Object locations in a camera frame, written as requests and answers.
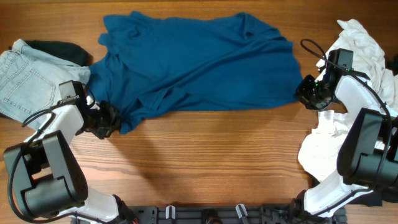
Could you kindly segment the blue t-shirt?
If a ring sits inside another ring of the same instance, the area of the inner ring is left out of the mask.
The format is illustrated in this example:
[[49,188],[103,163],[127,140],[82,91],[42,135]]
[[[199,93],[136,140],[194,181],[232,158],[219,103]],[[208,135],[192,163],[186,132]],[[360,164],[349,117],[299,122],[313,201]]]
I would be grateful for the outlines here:
[[293,44],[244,12],[198,20],[134,11],[103,21],[107,53],[90,66],[88,86],[119,110],[123,134],[170,111],[284,106],[302,81]]

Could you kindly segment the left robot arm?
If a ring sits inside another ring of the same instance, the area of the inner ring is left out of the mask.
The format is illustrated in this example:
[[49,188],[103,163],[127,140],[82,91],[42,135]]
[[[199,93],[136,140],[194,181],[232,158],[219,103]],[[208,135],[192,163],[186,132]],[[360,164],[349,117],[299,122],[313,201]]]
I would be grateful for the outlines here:
[[135,214],[118,196],[88,186],[69,147],[83,132],[110,137],[120,127],[119,111],[105,101],[88,105],[84,100],[62,100],[23,124],[43,115],[46,120],[31,137],[4,151],[7,196],[15,215],[29,223],[64,217],[87,223],[136,223]]

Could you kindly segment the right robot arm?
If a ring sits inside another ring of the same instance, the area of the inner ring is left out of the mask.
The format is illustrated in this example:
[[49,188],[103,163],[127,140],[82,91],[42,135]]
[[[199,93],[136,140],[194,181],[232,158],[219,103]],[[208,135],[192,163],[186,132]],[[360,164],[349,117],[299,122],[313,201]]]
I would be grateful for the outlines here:
[[347,135],[337,135],[337,114],[320,112],[318,127],[304,139],[298,161],[320,183],[290,204],[290,218],[300,222],[330,218],[357,198],[397,187],[397,157],[386,157],[396,151],[396,119],[362,78],[343,76],[335,94],[352,125]]

